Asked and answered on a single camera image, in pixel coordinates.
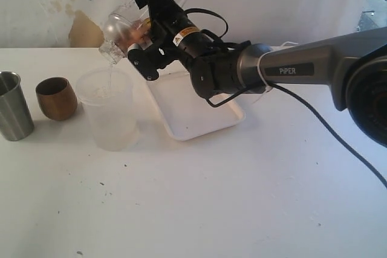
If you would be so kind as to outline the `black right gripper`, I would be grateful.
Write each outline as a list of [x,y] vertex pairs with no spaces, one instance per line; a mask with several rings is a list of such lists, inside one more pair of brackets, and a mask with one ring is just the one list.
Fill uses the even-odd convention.
[[133,48],[128,51],[129,61],[145,80],[157,80],[158,70],[175,60],[185,62],[203,54],[203,35],[184,10],[154,21],[151,37],[151,45],[147,49]]

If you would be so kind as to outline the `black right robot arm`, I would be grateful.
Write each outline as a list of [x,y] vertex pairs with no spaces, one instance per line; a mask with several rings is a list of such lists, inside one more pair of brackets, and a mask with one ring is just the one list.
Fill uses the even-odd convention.
[[145,80],[177,60],[203,99],[261,94],[280,84],[327,85],[337,110],[348,110],[372,140],[386,144],[386,28],[274,50],[249,41],[224,42],[200,30],[174,0],[135,0],[147,8],[151,45],[128,59]]

